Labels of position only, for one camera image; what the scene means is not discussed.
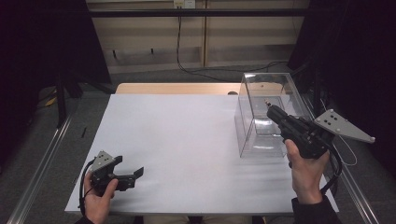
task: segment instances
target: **clear plastic box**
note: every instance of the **clear plastic box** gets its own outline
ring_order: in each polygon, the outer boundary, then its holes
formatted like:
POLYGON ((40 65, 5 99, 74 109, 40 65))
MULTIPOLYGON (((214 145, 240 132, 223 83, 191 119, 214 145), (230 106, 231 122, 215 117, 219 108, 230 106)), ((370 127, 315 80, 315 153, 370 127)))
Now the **clear plastic box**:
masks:
POLYGON ((288 73, 246 73, 243 75, 235 112, 239 154, 283 157, 286 147, 277 124, 267 117, 265 100, 289 115, 310 119, 308 111, 288 73))

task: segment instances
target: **human hand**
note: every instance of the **human hand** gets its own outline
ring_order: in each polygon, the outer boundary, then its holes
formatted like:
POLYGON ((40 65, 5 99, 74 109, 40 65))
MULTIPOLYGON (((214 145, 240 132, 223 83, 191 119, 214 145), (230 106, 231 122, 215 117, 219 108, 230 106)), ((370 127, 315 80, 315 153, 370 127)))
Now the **human hand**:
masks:
POLYGON ((114 191, 119 184, 118 179, 108 183, 105 194, 100 197, 99 193, 92 188, 92 173, 88 172, 84 177, 85 216, 95 224, 106 222, 110 210, 110 199, 114 197, 114 191))
POLYGON ((304 159, 293 141, 285 141, 288 149, 288 158, 292 163, 292 186, 297 194, 299 203, 320 203, 322 195, 319 189, 320 178, 330 158, 329 152, 324 153, 319 159, 304 159))

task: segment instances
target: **finger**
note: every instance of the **finger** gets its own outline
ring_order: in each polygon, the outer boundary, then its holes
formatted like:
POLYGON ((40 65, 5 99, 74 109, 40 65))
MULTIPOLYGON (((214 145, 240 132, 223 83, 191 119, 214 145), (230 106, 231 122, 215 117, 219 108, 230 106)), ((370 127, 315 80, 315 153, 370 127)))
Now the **finger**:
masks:
POLYGON ((114 191, 116 191, 117 185, 119 184, 118 179, 112 179, 110 183, 108 183, 105 194, 102 198, 109 200, 113 197, 114 191))
POLYGON ((294 160, 295 157, 300 156, 300 151, 294 142, 290 139, 285 140, 286 149, 288 150, 288 158, 289 160, 294 160))
POLYGON ((92 188, 91 177, 92 177, 92 172, 88 172, 84 176, 84 194, 87 193, 87 191, 92 188))
POLYGON ((299 163, 303 160, 300 156, 300 150, 294 144, 294 142, 290 139, 285 140, 286 149, 288 150, 288 159, 291 163, 299 163))
POLYGON ((325 165, 329 161, 329 158, 330 158, 330 152, 327 151, 318 160, 322 165, 325 165))

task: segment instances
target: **sleeve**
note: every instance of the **sleeve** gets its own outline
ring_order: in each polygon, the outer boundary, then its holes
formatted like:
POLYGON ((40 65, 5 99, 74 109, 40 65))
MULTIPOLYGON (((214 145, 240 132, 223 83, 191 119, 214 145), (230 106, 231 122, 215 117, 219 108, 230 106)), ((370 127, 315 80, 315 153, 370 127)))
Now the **sleeve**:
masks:
POLYGON ((341 224, 329 199, 323 196, 321 203, 300 204, 297 198, 291 200, 295 224, 341 224))
POLYGON ((93 224, 87 217, 82 217, 75 224, 93 224))

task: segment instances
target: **white table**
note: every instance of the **white table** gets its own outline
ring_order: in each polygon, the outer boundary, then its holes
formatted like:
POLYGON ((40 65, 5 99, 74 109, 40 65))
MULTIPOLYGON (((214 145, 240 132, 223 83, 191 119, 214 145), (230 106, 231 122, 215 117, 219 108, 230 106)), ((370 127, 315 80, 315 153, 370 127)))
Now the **white table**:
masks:
MULTIPOLYGON (((110 98, 85 164, 104 150, 113 157, 123 156, 116 175, 142 166, 145 173, 134 189, 116 192, 111 212, 199 216, 292 212, 295 193, 287 159, 239 158, 233 122, 236 95, 120 93, 110 98)), ((66 212, 79 212, 78 189, 79 183, 66 212)))

